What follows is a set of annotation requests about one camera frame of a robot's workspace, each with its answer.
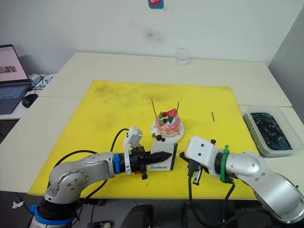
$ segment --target white wall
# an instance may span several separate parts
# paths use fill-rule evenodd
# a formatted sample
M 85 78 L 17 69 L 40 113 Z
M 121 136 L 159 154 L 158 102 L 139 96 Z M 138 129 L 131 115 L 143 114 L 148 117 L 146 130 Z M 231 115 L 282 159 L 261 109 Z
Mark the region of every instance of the white wall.
M 57 72 L 77 51 L 269 63 L 303 0 L 0 0 L 0 44 L 28 73 Z
M 304 10 L 295 20 L 269 69 L 304 123 Z

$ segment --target green ring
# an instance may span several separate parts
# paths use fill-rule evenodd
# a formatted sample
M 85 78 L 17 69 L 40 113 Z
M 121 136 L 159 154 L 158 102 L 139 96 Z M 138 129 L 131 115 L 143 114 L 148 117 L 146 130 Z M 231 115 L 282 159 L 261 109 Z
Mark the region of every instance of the green ring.
M 228 157 L 228 154 L 229 154 L 229 146 L 226 145 L 225 146 L 225 149 L 223 150 L 223 157 L 222 157 L 222 160 L 220 162 L 220 180 L 223 182 L 223 183 L 227 183 L 226 182 L 226 160 L 227 160 L 227 157 Z

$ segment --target blue ring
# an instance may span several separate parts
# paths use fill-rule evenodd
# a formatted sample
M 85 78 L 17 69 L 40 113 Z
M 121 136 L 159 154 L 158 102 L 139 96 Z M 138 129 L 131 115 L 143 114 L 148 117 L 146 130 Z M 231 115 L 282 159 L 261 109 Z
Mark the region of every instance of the blue ring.
M 73 218 L 69 218 L 66 220 L 47 220 L 44 219 L 42 217 L 39 216 L 38 211 L 37 211 L 38 206 L 36 204 L 30 206 L 29 210 L 30 212 L 32 212 L 33 214 L 35 214 L 35 218 L 38 222 L 45 224 L 45 225 L 64 225 L 64 224 L 69 224 L 71 222 L 73 222 Z
M 114 157 L 113 157 L 113 165 L 115 166 L 115 174 L 120 173 L 119 162 L 120 162 L 120 159 L 119 159 L 118 153 L 115 153 Z

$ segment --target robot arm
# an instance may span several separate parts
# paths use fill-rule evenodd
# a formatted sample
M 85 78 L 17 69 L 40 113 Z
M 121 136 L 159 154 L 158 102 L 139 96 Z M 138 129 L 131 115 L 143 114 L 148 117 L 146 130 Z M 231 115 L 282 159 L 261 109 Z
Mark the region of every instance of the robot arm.
M 229 153 L 228 146 L 222 150 L 195 136 L 190 139 L 185 156 L 199 164 L 197 180 L 202 168 L 224 183 L 230 182 L 230 177 L 238 178 L 253 189 L 256 198 L 277 220 L 296 223 L 304 219 L 304 196 L 287 178 L 274 173 L 260 155 Z
M 49 175 L 50 185 L 40 206 L 33 205 L 30 208 L 35 214 L 30 228 L 68 227 L 74 219 L 82 190 L 92 183 L 113 178 L 122 172 L 129 175 L 139 171 L 142 179 L 146 179 L 146 165 L 162 162 L 171 153 L 146 152 L 139 145 L 141 137 L 141 130 L 131 126 L 123 140 L 124 153 L 96 153 L 56 166 Z

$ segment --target black cable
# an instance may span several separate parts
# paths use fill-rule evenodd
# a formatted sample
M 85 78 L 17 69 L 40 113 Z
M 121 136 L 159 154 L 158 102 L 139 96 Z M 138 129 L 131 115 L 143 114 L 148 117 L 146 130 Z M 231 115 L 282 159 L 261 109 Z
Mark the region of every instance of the black cable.
M 94 209 L 95 209 L 95 205 L 92 208 L 92 212 L 91 212 L 91 223 L 93 222 L 93 213 L 94 213 Z
M 233 182 L 231 188 L 229 189 L 225 199 L 224 199 L 224 205 L 223 205 L 223 213 L 222 213 L 222 216 L 223 216 L 223 221 L 225 222 L 227 217 L 226 217 L 226 207 L 227 207 L 227 203 L 228 203 L 228 199 L 231 195 L 231 193 L 233 192 L 234 188 L 236 187 L 236 184 Z
M 118 133 L 117 133 L 117 135 L 115 136 L 115 138 L 114 138 L 114 140 L 113 140 L 113 143 L 112 143 L 112 146 L 111 146 L 111 149 L 110 149 L 110 151 L 112 152 L 113 151 L 113 148 L 114 148 L 114 145 L 115 145 L 115 142 L 116 142 L 116 139 L 117 139 L 117 137 L 119 136 L 119 134 L 121 133 L 121 132 L 123 132 L 123 131 L 128 131 L 129 129 L 128 128 L 123 128 L 123 129 L 121 129 Z
M 132 201 L 133 201 L 133 203 L 135 203 L 135 204 L 136 204 L 136 206 L 138 206 L 138 203 L 136 203 L 136 201 L 135 201 L 135 200 L 133 200 L 133 199 L 132 199 Z
M 195 209 L 195 206 L 194 206 L 194 203 L 193 203 L 193 199 L 192 199 L 192 188 L 191 188 L 192 174 L 189 174 L 188 176 L 189 176 L 189 178 L 188 178 L 189 203 L 190 203 L 191 211 L 193 213 L 193 216 L 196 218 L 196 220 L 202 226 L 205 226 L 206 228 L 221 228 L 221 227 L 224 227 L 224 226 L 230 224 L 232 221 L 234 221 L 234 220 L 236 220 L 236 219 L 238 219 L 238 218 L 240 218 L 244 215 L 247 215 L 249 213 L 265 213 L 265 214 L 268 214 L 268 212 L 266 210 L 262 210 L 262 209 L 252 209 L 252 210 L 247 209 L 246 211 L 243 211 L 241 213 L 238 213 L 238 214 L 232 216 L 231 218 L 227 219 L 225 222 L 223 222 L 221 224 L 216 224 L 216 225 L 207 224 L 206 222 L 201 220 L 201 218 L 199 217 L 199 215 L 196 212 L 196 209 Z
M 87 197 L 85 197 L 79 204 L 78 206 L 74 209 L 73 211 L 73 215 L 76 214 L 76 211 L 81 207 L 81 205 L 83 205 L 91 196 L 93 196 L 98 190 L 100 190 L 106 183 L 107 183 L 108 179 L 106 179 L 97 189 L 95 189 L 94 191 L 92 191 L 90 194 L 88 194 Z
M 38 86 L 36 86 L 36 87 L 34 88 L 34 94 L 36 93 L 36 89 L 37 89 L 38 87 L 40 87 L 40 86 L 44 85 L 43 80 L 44 80 L 44 77 L 45 77 L 45 76 L 47 76 L 47 75 L 50 75 L 50 74 L 43 75 L 42 80 L 41 80 L 41 81 L 42 81 L 42 83 L 41 83 L 40 85 L 38 85 Z
M 82 206 L 83 206 L 83 205 L 81 205 L 81 207 L 80 207 L 80 211 L 79 211 L 78 217 L 80 217 L 80 215 L 81 215 Z M 75 225 L 75 223 L 77 223 L 77 222 L 78 222 L 78 219 L 76 219 L 76 221 L 72 223 L 72 226 Z
M 59 161 L 57 161 L 56 165 L 54 166 L 54 168 L 56 166 L 58 166 L 64 159 L 68 158 L 69 156 L 73 155 L 73 154 L 76 154 L 76 153 L 93 153 L 95 154 L 96 152 L 94 151 L 90 151 L 90 150 L 79 150 L 79 151 L 74 151 L 74 152 L 71 152 L 71 153 L 68 153 L 66 156 L 62 157 Z

